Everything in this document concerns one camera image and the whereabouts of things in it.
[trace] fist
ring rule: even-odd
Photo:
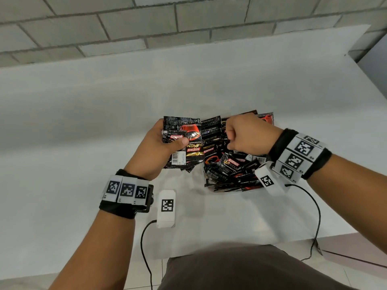
[[[232,116],[226,121],[226,133],[230,140],[227,148],[251,155],[265,155],[282,131],[252,113]]]
[[[163,120],[160,119],[148,131],[124,170],[147,180],[155,179],[167,164],[170,156],[188,145],[186,137],[171,143],[162,142]]]

